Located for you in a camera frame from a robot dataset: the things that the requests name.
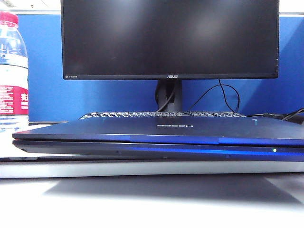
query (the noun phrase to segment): bottle cap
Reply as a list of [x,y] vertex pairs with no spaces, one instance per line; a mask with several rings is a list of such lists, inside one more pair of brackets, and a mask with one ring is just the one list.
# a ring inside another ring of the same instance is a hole
[[0,11],[0,20],[18,24],[18,16],[10,12]]

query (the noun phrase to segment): monitor neck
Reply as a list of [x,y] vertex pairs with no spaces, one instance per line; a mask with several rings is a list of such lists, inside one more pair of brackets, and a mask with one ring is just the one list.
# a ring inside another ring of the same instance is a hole
[[[161,109],[168,99],[170,99],[169,103],[163,109]],[[158,104],[158,109],[161,109],[160,111],[163,112],[182,111],[181,80],[180,79],[158,80],[155,89],[155,100]]]

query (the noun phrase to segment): monitor bezel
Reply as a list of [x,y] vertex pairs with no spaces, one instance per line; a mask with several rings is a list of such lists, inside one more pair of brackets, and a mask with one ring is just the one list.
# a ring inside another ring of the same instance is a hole
[[277,22],[276,22],[276,68],[275,73],[237,73],[237,74],[165,74],[165,75],[90,75],[90,74],[66,74],[65,71],[65,48],[64,48],[64,7],[61,1],[61,38],[62,38],[62,68],[64,80],[159,80],[159,79],[271,79],[279,76],[279,21],[280,10],[277,0]]

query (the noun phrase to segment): red label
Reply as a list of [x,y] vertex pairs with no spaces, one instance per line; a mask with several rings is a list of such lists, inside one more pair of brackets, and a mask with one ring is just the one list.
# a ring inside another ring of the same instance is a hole
[[28,115],[29,92],[19,86],[0,85],[0,115]]

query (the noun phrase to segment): monitor screen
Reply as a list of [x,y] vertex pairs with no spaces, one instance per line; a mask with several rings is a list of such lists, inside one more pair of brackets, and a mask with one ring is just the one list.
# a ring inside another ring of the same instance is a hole
[[274,78],[278,0],[62,0],[64,79]]

